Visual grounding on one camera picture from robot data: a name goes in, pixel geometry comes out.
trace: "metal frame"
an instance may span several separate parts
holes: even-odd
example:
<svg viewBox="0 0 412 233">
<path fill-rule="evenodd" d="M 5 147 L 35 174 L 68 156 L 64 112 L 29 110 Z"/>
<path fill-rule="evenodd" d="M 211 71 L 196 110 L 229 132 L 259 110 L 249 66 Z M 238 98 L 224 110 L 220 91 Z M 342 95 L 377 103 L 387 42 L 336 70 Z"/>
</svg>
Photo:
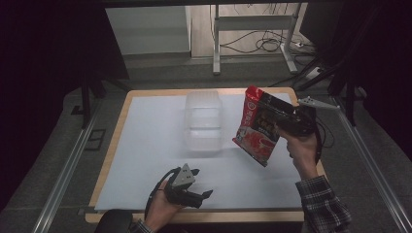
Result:
<svg viewBox="0 0 412 233">
<path fill-rule="evenodd" d="M 285 43 L 280 45 L 281 51 L 292 74 L 297 73 L 291 57 L 289 46 L 291 44 L 294 28 L 299 17 L 300 6 L 298 3 L 291 16 L 235 16 L 220 17 L 219 5 L 215 7 L 215 44 L 213 53 L 213 74 L 221 73 L 221 47 L 219 44 L 220 31 L 242 31 L 242 30 L 288 30 Z"/>
<path fill-rule="evenodd" d="M 343 106 L 340 99 L 333 97 L 331 99 L 335 105 Z M 412 232 L 412 223 L 409 220 L 409 216 L 407 215 L 405 209 L 397 198 L 395 192 L 392 190 L 388 181 L 385 179 L 385 176 L 382 174 L 381 170 L 376 164 L 373 155 L 370 153 L 369 149 L 364 143 L 357 127 L 353 126 L 351 122 L 345 117 L 345 113 L 342 111 L 342 109 L 338 113 L 343 126 L 349 134 L 349 137 L 355 144 L 355 147 L 360 155 L 360 159 L 362 160 L 365 168 L 367 169 L 367 172 L 375 183 L 376 188 L 378 189 L 383 201 L 387 205 L 388 210 L 394 218 L 394 221 L 400 232 Z"/>
<path fill-rule="evenodd" d="M 43 210 L 40 213 L 39 218 L 36 221 L 36 224 L 34 225 L 32 231 L 33 233 L 48 232 L 52 225 L 54 216 L 61 203 L 64 193 L 66 192 L 67 186 L 69 185 L 69 182 L 73 176 L 73 173 L 76 169 L 82 152 L 85 148 L 88 136 L 90 135 L 94 122 L 96 121 L 96 117 L 98 111 L 100 110 L 101 102 L 103 100 L 96 99 L 95 101 L 96 103 L 93 106 L 94 111 L 92 113 L 91 119 L 88 122 L 86 128 L 82 130 L 76 142 L 76 145 L 73 147 L 72 152 L 67 158 L 67 161 L 64 164 L 64 167 L 61 170 L 60 175 L 58 176 L 58 179 L 55 182 L 53 189 L 51 190 L 49 198 L 46 201 L 46 204 L 43 207 Z"/>
</svg>

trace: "person's right hand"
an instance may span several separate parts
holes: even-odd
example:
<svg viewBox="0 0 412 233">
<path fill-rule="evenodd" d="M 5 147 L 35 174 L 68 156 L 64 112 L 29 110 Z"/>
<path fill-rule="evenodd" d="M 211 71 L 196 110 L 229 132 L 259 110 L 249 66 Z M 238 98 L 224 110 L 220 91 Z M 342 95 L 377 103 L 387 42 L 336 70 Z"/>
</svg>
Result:
<svg viewBox="0 0 412 233">
<path fill-rule="evenodd" d="M 316 135 L 295 137 L 278 127 L 278 133 L 288 141 L 287 149 L 293 158 L 293 165 L 302 180 L 318 177 L 316 169 Z"/>
</svg>

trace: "person's arm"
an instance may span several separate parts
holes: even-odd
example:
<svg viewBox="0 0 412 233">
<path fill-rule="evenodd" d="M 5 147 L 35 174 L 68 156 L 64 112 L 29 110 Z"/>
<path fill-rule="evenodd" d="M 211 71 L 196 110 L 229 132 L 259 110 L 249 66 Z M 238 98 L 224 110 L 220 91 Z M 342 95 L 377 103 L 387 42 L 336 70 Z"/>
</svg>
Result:
<svg viewBox="0 0 412 233">
<path fill-rule="evenodd" d="M 139 219 L 130 232 L 133 233 L 153 233 L 165 226 L 173 216 L 178 213 L 183 206 L 169 203 L 164 194 L 164 187 L 167 181 L 163 182 L 154 196 L 154 201 L 149 207 L 145 221 Z"/>
<path fill-rule="evenodd" d="M 316 169 L 315 134 L 298 138 L 279 129 L 279 135 L 288 141 L 287 149 L 301 181 L 296 183 L 309 232 L 349 232 L 351 215 L 336 197 L 325 176 Z"/>
</svg>

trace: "hand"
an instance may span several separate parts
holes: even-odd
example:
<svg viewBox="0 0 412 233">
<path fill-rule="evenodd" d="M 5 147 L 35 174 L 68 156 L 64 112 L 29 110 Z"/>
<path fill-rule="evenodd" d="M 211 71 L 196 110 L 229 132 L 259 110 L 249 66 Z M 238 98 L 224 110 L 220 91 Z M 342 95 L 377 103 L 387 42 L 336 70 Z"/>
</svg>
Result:
<svg viewBox="0 0 412 233">
<path fill-rule="evenodd" d="M 160 185 L 146 216 L 145 224 L 154 232 L 165 226 L 183 208 L 181 205 L 171 204 L 167 201 L 163 191 L 166 184 L 167 181 L 164 181 Z"/>
<path fill-rule="evenodd" d="M 288 141 L 287 149 L 293 158 L 293 165 L 302 180 L 318 177 L 316 169 L 316 135 L 295 137 L 278 127 L 278 133 Z"/>
</svg>

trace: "white panel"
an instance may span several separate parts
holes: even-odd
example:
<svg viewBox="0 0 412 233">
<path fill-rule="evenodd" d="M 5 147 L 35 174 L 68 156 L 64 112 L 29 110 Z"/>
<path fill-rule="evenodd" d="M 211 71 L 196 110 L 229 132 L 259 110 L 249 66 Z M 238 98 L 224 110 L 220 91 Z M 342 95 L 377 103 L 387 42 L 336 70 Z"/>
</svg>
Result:
<svg viewBox="0 0 412 233">
<path fill-rule="evenodd" d="M 121 54 L 189 51 L 184 6 L 113 8 L 106 13 Z"/>
</svg>

